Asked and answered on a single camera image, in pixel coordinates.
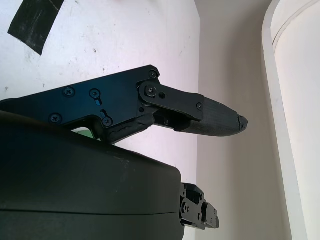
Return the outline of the black three-fingered right hand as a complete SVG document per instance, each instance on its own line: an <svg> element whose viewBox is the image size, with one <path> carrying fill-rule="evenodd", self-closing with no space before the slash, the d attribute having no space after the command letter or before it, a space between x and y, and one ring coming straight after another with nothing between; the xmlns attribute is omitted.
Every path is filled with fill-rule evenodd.
<svg viewBox="0 0 320 240"><path fill-rule="evenodd" d="M180 171L116 143L152 125L228 137L248 120L147 65L0 103L3 240L181 240L220 226Z"/></svg>

